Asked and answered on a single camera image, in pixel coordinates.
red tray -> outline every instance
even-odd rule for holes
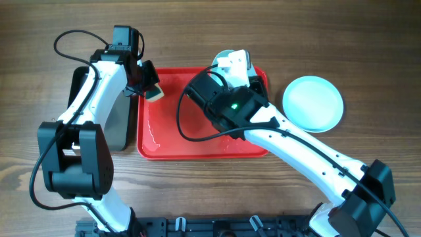
[[[158,68],[159,86],[165,96],[149,103],[139,98],[137,115],[137,150],[152,161],[186,159],[220,159],[261,157],[267,150],[240,139],[222,136],[205,142],[189,142],[178,133],[176,125],[177,103],[187,83],[204,68]],[[268,78],[258,67],[266,88]],[[187,97],[180,108],[180,124],[191,138],[201,138],[217,133],[202,110]]]

wire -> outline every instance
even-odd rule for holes
[[[314,147],[312,144],[308,143],[306,140],[304,140],[304,139],[302,139],[302,138],[300,138],[300,137],[298,137],[298,136],[296,136],[294,134],[291,134],[291,133],[289,133],[289,132],[287,132],[285,130],[281,130],[281,129],[278,129],[278,128],[267,128],[267,127],[262,127],[262,126],[247,126],[247,127],[242,127],[242,128],[234,128],[234,129],[227,130],[227,131],[224,131],[224,132],[220,132],[220,133],[217,133],[217,134],[213,134],[213,135],[210,135],[210,136],[207,136],[207,137],[204,137],[204,138],[189,138],[189,137],[187,137],[183,133],[182,128],[181,128],[181,125],[180,125],[180,107],[181,107],[183,96],[186,93],[187,89],[188,89],[188,86],[186,86],[184,88],[184,90],[182,92],[182,95],[180,96],[180,99],[178,100],[177,113],[176,113],[177,129],[178,129],[178,132],[180,133],[180,135],[184,139],[186,139],[188,141],[191,141],[191,142],[204,142],[204,141],[211,140],[211,139],[214,139],[214,138],[219,138],[221,136],[230,135],[230,134],[234,134],[234,133],[239,132],[239,131],[247,131],[247,130],[270,130],[270,131],[273,131],[273,132],[278,132],[278,133],[282,134],[285,137],[288,136],[288,137],[296,140],[297,142],[300,142],[301,144],[307,146],[311,150],[313,150],[319,156],[323,157],[330,164],[332,164],[334,168],[337,168],[341,173],[343,173],[348,178],[350,178],[355,184],[357,184],[358,186],[360,186],[390,216],[390,218],[392,219],[392,221],[396,224],[396,226],[402,232],[403,236],[409,237],[409,235],[406,232],[405,228],[403,227],[403,225],[401,224],[401,222],[399,221],[399,219],[395,216],[395,214],[393,214],[393,212],[384,204],[384,202],[382,202],[371,190],[369,190],[364,184],[362,184],[360,182],[360,180],[358,180],[357,178],[355,178],[355,176],[353,176],[352,174],[350,174],[347,169],[344,169],[342,166],[340,166],[338,163],[336,163],[336,161],[334,161],[332,158],[330,158],[325,153],[323,153],[322,151],[320,151],[317,147]]]
[[[137,56],[137,60],[139,61],[140,59],[142,59],[143,57],[143,52],[145,51],[145,40],[143,39],[143,35],[142,33],[139,32],[139,36],[142,39],[142,51],[140,52],[140,54]]]
[[[76,203],[69,203],[69,204],[66,204],[66,205],[60,205],[60,206],[56,206],[56,207],[50,207],[50,206],[47,206],[47,205],[44,205],[44,204],[42,204],[42,203],[40,203],[39,201],[38,201],[38,199],[37,199],[37,197],[36,197],[36,195],[35,195],[35,188],[34,188],[34,184],[35,184],[35,178],[36,178],[36,175],[37,175],[37,171],[38,171],[38,169],[39,169],[39,167],[41,166],[41,163],[42,163],[42,161],[44,160],[44,158],[45,158],[45,156],[47,155],[47,153],[48,153],[48,151],[51,149],[51,147],[53,147],[53,145],[54,145],[54,143],[57,141],[57,140],[59,140],[61,137],[62,137],[62,135],[64,134],[64,132],[70,127],[70,125],[78,118],[78,116],[80,115],[80,113],[82,112],[82,110],[84,109],[84,107],[85,107],[85,105],[86,105],[86,103],[89,101],[89,99],[90,99],[90,97],[92,96],[92,94],[93,94],[93,92],[95,91],[95,88],[96,88],[96,86],[97,86],[97,84],[98,84],[98,81],[99,81],[99,72],[98,72],[98,69],[93,65],[93,64],[91,64],[90,62],[88,62],[88,61],[86,61],[86,60],[83,60],[83,59],[79,59],[79,58],[77,58],[77,57],[73,57],[73,56],[70,56],[70,55],[66,55],[66,54],[64,54],[64,53],[61,53],[58,49],[57,49],[57,42],[63,37],[63,36],[65,36],[65,35],[67,35],[67,34],[71,34],[71,33],[85,33],[85,34],[89,34],[89,35],[91,35],[91,36],[93,36],[93,37],[95,37],[95,38],[97,38],[97,39],[99,39],[99,40],[101,40],[105,45],[108,45],[108,43],[105,41],[105,40],[103,40],[101,37],[99,37],[99,36],[97,36],[97,35],[95,35],[94,33],[91,33],[91,32],[88,32],[88,31],[85,31],[85,30],[69,30],[69,31],[66,31],[66,32],[63,32],[61,35],[59,35],[56,39],[55,39],[55,41],[54,41],[54,51],[58,54],[58,55],[60,55],[60,56],[62,56],[62,57],[64,57],[64,58],[67,58],[67,59],[72,59],[72,60],[75,60],[75,61],[79,61],[79,62],[81,62],[81,63],[84,63],[84,64],[87,64],[88,66],[90,66],[92,69],[93,69],[93,71],[94,71],[94,73],[95,73],[95,78],[94,78],[94,81],[93,81],[93,84],[92,84],[92,87],[91,87],[91,89],[89,90],[89,92],[87,93],[87,95],[86,95],[86,97],[85,97],[85,99],[81,102],[81,104],[80,104],[80,106],[78,107],[78,109],[75,111],[75,113],[74,113],[74,115],[72,116],[72,118],[56,133],[56,135],[55,135],[55,137],[53,138],[53,139],[51,139],[51,141],[47,144],[47,147],[44,149],[44,151],[42,151],[42,153],[39,155],[39,158],[38,158],[38,160],[36,161],[36,163],[35,163],[35,166],[34,166],[34,169],[32,170],[32,173],[31,173],[31,178],[30,178],[30,183],[29,183],[29,193],[30,193],[30,197],[31,197],[31,200],[33,201],[33,203],[36,205],[36,206],[38,206],[38,207],[40,207],[40,208],[42,208],[42,209],[44,209],[44,210],[48,210],[48,211],[56,211],[56,210],[61,210],[61,209],[66,209],[66,208],[69,208],[69,207],[75,207],[75,206],[78,206],[78,205],[82,205],[82,206],[85,206],[85,207],[87,207],[87,209],[88,209],[88,211],[91,211],[92,212],[92,214],[93,215],[95,215],[95,217],[97,217],[97,219],[110,231],[110,232],[112,232],[112,233],[114,233],[114,230],[113,229],[111,229],[110,227],[109,227],[109,225],[108,225],[108,223],[102,218],[102,216],[100,216],[100,214],[98,214],[98,212],[92,207],[92,205],[91,204],[89,204],[89,203],[84,203],[84,202],[76,202]]]
[[[377,234],[383,236],[383,237],[390,237],[390,235],[384,233],[383,231],[376,229],[374,232],[376,232]]]

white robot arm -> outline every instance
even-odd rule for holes
[[[272,152],[326,195],[331,203],[321,205],[309,221],[313,232],[325,237],[370,236],[395,201],[389,168],[376,160],[368,169],[361,161],[335,151],[289,122],[268,102],[266,90],[262,81],[256,80],[245,50],[232,51],[216,60],[217,67],[209,68],[212,75],[199,74],[185,89],[212,125],[221,134],[247,140]],[[180,125],[178,128],[185,139],[194,142],[207,139],[188,138]],[[387,181],[377,176],[379,173],[388,176]],[[374,192],[369,190],[368,195],[361,186],[369,186]],[[381,186],[381,191],[376,192],[374,186]]]

wood grain surface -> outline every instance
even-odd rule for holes
[[[221,50],[248,49],[279,108],[292,80],[331,81],[345,115],[315,136],[366,164],[387,163],[397,195],[392,210],[411,236],[421,236],[421,4],[359,0],[0,1],[0,236],[73,236],[75,222],[88,217],[79,207],[35,207],[28,180],[39,155],[37,128],[65,111],[80,66],[54,53],[54,39],[83,29],[110,41],[115,24],[143,33],[144,59],[156,67],[207,66]],[[102,45],[74,34],[59,48],[88,59]],[[273,155],[146,161],[135,147],[135,127],[129,147],[113,154],[113,184],[138,217],[307,214],[326,201]],[[68,203],[46,191],[41,175],[36,192],[49,205]],[[389,217],[380,229],[399,236]]]

black cable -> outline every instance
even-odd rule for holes
[[[140,54],[137,56],[137,60],[139,61],[140,59],[142,59],[143,57],[143,52],[145,51],[145,40],[143,39],[143,35],[139,32],[139,36],[142,39],[142,51],[140,52]]]
[[[298,136],[296,136],[294,134],[291,134],[291,133],[289,133],[289,132],[287,132],[285,130],[281,130],[281,129],[278,129],[278,128],[267,128],[267,127],[260,127],[260,126],[248,126],[248,127],[242,127],[242,128],[234,128],[234,129],[227,130],[225,132],[220,132],[220,133],[217,133],[217,134],[213,134],[213,135],[210,135],[210,136],[207,136],[207,137],[204,137],[204,138],[189,138],[189,137],[187,137],[183,133],[182,128],[181,128],[181,125],[180,125],[180,107],[181,107],[183,96],[186,93],[187,89],[188,89],[188,86],[186,86],[184,88],[184,90],[182,92],[182,95],[180,96],[180,99],[178,100],[177,113],[176,113],[177,129],[178,129],[178,132],[180,133],[180,135],[184,139],[186,139],[187,141],[191,141],[191,142],[203,142],[203,141],[211,140],[211,139],[218,138],[218,137],[221,137],[221,136],[224,136],[224,135],[234,134],[234,133],[239,132],[239,131],[257,130],[257,129],[259,129],[259,130],[270,130],[270,131],[273,131],[273,132],[278,132],[278,133],[282,134],[285,137],[286,136],[289,136],[290,138],[296,140],[297,142],[300,142],[301,144],[307,146],[308,148],[310,148],[311,150],[313,150],[315,153],[317,153],[319,156],[323,157],[330,164],[332,164],[334,168],[337,168],[341,173],[343,173],[348,178],[350,178],[355,184],[357,184],[358,186],[360,186],[390,216],[390,218],[392,219],[392,221],[396,224],[396,226],[402,232],[403,236],[409,237],[409,235],[406,232],[405,228],[403,227],[403,225],[401,224],[401,222],[399,221],[399,219],[395,216],[395,214],[393,214],[393,212],[384,204],[384,202],[382,202],[373,192],[371,192],[371,190],[369,190],[364,184],[362,184],[360,182],[360,180],[358,180],[357,178],[355,178],[355,176],[353,176],[352,174],[350,174],[347,169],[344,169],[342,166],[340,166],[338,163],[336,163],[332,158],[330,158],[325,153],[323,153],[322,151],[320,151],[317,147],[314,147],[312,144],[308,143],[304,139],[302,139],[302,138],[300,138],[300,137],[298,137]]]
[[[102,218],[102,216],[100,216],[99,214],[98,214],[98,212],[92,207],[92,205],[91,204],[88,204],[88,203],[84,203],[84,202],[76,202],[76,203],[69,203],[69,204],[66,204],[66,205],[60,205],[60,206],[56,206],[56,207],[50,207],[50,206],[47,206],[47,205],[44,205],[44,204],[42,204],[42,203],[40,203],[39,201],[38,201],[38,199],[37,199],[37,197],[36,197],[36,195],[35,195],[35,189],[34,189],[34,184],[35,184],[35,178],[36,178],[36,175],[37,175],[37,171],[38,171],[38,169],[39,169],[39,167],[41,166],[41,163],[42,163],[42,161],[44,160],[44,158],[45,158],[45,156],[47,155],[47,153],[48,153],[48,151],[51,149],[51,147],[54,145],[54,143],[57,141],[57,140],[59,140],[60,139],[60,137],[64,134],[64,132],[69,128],[69,126],[78,118],[78,116],[80,115],[80,113],[82,112],[82,110],[84,109],[84,107],[85,107],[85,105],[86,105],[86,103],[89,101],[89,99],[90,99],[90,97],[92,96],[92,94],[93,94],[93,92],[95,91],[95,88],[96,88],[96,86],[97,86],[97,84],[98,84],[98,81],[99,81],[99,72],[98,72],[98,69],[93,65],[93,64],[91,64],[90,62],[88,62],[88,61],[85,61],[85,60],[83,60],[83,59],[79,59],[79,58],[76,58],[76,57],[73,57],[73,56],[70,56],[70,55],[65,55],[64,53],[61,53],[58,49],[57,49],[57,42],[63,37],[63,36],[65,36],[65,35],[67,35],[67,34],[71,34],[71,33],[85,33],[85,34],[89,34],[89,35],[91,35],[91,36],[93,36],[93,37],[95,37],[95,38],[97,38],[97,39],[99,39],[99,40],[101,40],[105,45],[108,45],[108,43],[105,41],[105,40],[103,40],[101,37],[99,37],[99,36],[97,36],[97,35],[95,35],[94,33],[91,33],[91,32],[87,32],[87,31],[85,31],[85,30],[69,30],[69,31],[67,31],[67,32],[64,32],[64,33],[62,33],[61,35],[59,35],[56,39],[55,39],[55,41],[54,41],[54,51],[58,54],[58,55],[60,55],[60,56],[62,56],[62,57],[65,57],[65,58],[67,58],[67,59],[72,59],[72,60],[75,60],[75,61],[79,61],[79,62],[81,62],[81,63],[84,63],[84,64],[87,64],[88,66],[90,66],[92,69],[93,69],[93,71],[95,72],[95,78],[94,78],[94,81],[93,81],[93,84],[92,84],[92,87],[91,87],[91,89],[89,90],[89,92],[87,93],[87,95],[86,95],[86,97],[85,97],[85,99],[82,101],[82,103],[80,104],[80,106],[78,107],[78,109],[76,110],[76,112],[74,113],[74,115],[72,116],[72,118],[56,133],[56,135],[55,135],[55,137],[53,138],[53,139],[51,139],[51,141],[47,144],[47,147],[44,149],[44,151],[42,151],[41,152],[41,154],[39,155],[39,158],[38,158],[38,160],[36,161],[36,163],[35,163],[35,166],[34,166],[34,169],[32,170],[32,173],[31,173],[31,178],[30,178],[30,183],[29,183],[29,193],[30,193],[30,197],[31,197],[31,200],[33,201],[33,203],[35,204],[35,205],[37,205],[38,207],[40,207],[40,208],[42,208],[42,209],[44,209],[44,210],[48,210],[48,211],[56,211],[56,210],[61,210],[61,209],[66,209],[66,208],[69,208],[69,207],[75,207],[75,206],[78,206],[78,205],[83,205],[83,206],[85,206],[85,207],[87,207],[87,209],[89,210],[89,211],[91,211],[92,212],[92,214],[93,215],[95,215],[95,217],[97,217],[97,219],[107,228],[107,229],[109,229],[110,230],[110,232],[112,232],[112,233],[114,233],[114,230],[113,229],[111,229],[109,226],[108,226],[108,223]]]
[[[383,237],[390,237],[390,235],[388,235],[388,234],[386,234],[383,231],[378,230],[378,229],[376,229],[374,232],[376,232],[377,234],[379,234],[379,235],[381,235]]]

